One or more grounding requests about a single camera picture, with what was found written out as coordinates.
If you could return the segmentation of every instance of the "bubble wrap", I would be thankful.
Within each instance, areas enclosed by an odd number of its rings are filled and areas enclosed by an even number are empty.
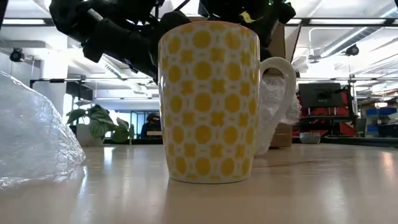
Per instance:
[[[53,104],[0,73],[0,189],[68,177],[86,158]]]
[[[260,84],[259,126],[257,130],[257,156],[268,151],[269,144],[275,133],[275,128],[269,128],[285,94],[285,80],[282,77],[264,77]],[[278,122],[294,124],[300,118],[301,106],[296,96],[290,103],[290,108]]]

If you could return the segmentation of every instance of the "plant pot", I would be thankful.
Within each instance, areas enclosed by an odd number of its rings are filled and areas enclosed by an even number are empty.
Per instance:
[[[78,124],[76,127],[76,136],[79,144],[82,147],[95,147],[102,146],[103,140],[100,138],[94,138],[90,133],[90,125]]]

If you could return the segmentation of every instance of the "yellow patterned mug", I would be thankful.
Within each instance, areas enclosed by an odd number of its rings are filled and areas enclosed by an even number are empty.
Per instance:
[[[295,72],[282,58],[260,62],[255,32],[204,21],[176,27],[161,38],[160,113],[172,179],[220,184],[250,176],[259,82],[271,67],[286,79],[277,112],[285,113],[295,93]]]

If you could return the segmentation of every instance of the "white mug handle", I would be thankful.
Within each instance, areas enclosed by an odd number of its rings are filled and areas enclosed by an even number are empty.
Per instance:
[[[283,100],[280,102],[278,110],[275,112],[273,117],[270,120],[270,123],[267,127],[268,132],[274,131],[280,120],[285,115],[288,110],[293,97],[296,92],[296,73],[294,71],[293,66],[286,59],[281,57],[272,57],[266,59],[260,63],[260,73],[261,75],[268,68],[276,68],[280,72],[282,72],[285,79],[285,95]]]

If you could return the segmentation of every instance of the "security camera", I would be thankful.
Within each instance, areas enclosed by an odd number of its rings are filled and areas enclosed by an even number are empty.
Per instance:
[[[351,47],[348,47],[346,50],[347,56],[356,56],[358,54],[359,54],[359,48],[356,46],[356,44],[352,45]]]
[[[13,62],[23,62],[25,60],[25,54],[22,52],[22,49],[14,48],[10,54],[10,60]]]

